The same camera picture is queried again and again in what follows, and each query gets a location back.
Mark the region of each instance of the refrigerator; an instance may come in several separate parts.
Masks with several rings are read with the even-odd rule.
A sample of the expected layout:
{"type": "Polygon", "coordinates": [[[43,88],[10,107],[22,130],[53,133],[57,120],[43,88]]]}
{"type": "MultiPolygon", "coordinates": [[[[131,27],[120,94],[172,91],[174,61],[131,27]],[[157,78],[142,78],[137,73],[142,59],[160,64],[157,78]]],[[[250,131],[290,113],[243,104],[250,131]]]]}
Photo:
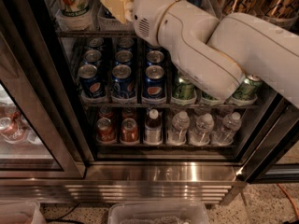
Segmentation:
{"type": "MultiPolygon", "coordinates": [[[[175,68],[165,52],[165,99],[143,97],[146,42],[130,24],[102,23],[99,0],[91,0],[91,26],[63,28],[56,0],[0,0],[1,118],[14,107],[14,125],[24,132],[17,140],[0,140],[0,197],[35,199],[42,203],[123,203],[138,200],[199,200],[228,204],[248,183],[299,180],[299,110],[265,83],[251,105],[212,105],[211,112],[233,109],[242,126],[227,147],[167,144],[173,110],[191,116],[202,106],[196,89],[192,104],[173,104],[175,68]],[[105,99],[83,92],[78,79],[91,39],[101,37],[111,67],[121,38],[135,42],[135,98],[113,100],[107,85],[105,99]],[[96,130],[101,108],[113,107],[118,119],[116,140],[101,143],[96,130]],[[121,142],[121,112],[136,109],[138,140],[121,142]],[[156,108],[162,114],[162,143],[144,142],[145,116],[156,108]]],[[[203,0],[203,9],[220,18],[216,0],[203,0]]]]}

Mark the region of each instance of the speckled floor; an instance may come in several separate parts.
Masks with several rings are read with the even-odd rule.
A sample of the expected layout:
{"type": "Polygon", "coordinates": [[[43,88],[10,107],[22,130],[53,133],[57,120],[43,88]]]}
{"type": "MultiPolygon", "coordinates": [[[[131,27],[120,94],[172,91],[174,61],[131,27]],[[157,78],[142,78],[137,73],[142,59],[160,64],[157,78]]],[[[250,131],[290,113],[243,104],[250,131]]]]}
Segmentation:
{"type": "MultiPolygon", "coordinates": [[[[299,184],[282,184],[282,187],[299,207],[299,184]]],[[[71,204],[41,204],[41,212],[46,219],[56,219],[74,207],[71,204]]],[[[106,224],[110,207],[109,204],[82,203],[63,219],[106,224]]],[[[207,214],[210,224],[283,224],[296,220],[290,200],[277,184],[248,185],[229,205],[214,205],[207,209],[207,214]]]]}

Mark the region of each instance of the water bottle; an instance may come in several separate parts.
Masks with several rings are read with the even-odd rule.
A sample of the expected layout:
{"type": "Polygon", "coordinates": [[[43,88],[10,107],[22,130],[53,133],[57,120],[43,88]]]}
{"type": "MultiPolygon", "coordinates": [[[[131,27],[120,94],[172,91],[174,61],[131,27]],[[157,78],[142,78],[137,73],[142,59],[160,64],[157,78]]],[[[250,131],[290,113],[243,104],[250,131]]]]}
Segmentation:
{"type": "Polygon", "coordinates": [[[237,112],[228,114],[224,117],[221,127],[213,136],[212,145],[228,146],[233,143],[235,133],[242,125],[241,115],[237,112]]]}
{"type": "Polygon", "coordinates": [[[161,141],[162,119],[157,109],[151,109],[146,116],[144,139],[147,143],[159,144],[161,141]]]}
{"type": "Polygon", "coordinates": [[[196,120],[196,125],[193,130],[193,138],[197,145],[207,145],[209,143],[209,135],[214,128],[213,117],[205,113],[196,120]]]}
{"type": "Polygon", "coordinates": [[[190,125],[190,119],[186,111],[177,113],[171,122],[171,139],[178,145],[186,140],[186,133],[190,125]]]}

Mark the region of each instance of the fridge door frame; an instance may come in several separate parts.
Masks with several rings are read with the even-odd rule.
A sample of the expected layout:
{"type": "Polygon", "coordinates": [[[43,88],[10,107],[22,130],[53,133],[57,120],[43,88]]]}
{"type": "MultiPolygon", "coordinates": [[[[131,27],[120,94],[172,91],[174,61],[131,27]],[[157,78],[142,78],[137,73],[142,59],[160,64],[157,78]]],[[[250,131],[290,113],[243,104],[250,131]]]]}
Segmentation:
{"type": "Polygon", "coordinates": [[[0,79],[24,116],[47,147],[61,169],[2,169],[3,178],[82,178],[86,166],[78,152],[74,138],[64,125],[60,110],[52,100],[45,81],[38,74],[28,47],[14,21],[10,18],[4,0],[0,0],[0,79]]]}
{"type": "Polygon", "coordinates": [[[277,164],[298,140],[299,109],[289,104],[245,165],[236,168],[236,172],[250,184],[298,182],[299,164],[277,164]]]}

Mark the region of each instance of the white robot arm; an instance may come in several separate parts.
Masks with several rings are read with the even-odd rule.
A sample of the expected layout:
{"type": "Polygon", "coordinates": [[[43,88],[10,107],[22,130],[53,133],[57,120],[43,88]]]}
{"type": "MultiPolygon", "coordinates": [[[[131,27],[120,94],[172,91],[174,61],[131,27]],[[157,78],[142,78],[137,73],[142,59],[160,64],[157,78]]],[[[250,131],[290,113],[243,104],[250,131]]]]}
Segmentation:
{"type": "Polygon", "coordinates": [[[135,0],[133,19],[138,36],[211,96],[226,100],[248,73],[299,108],[299,36],[243,13],[219,21],[186,0],[135,0]]]}

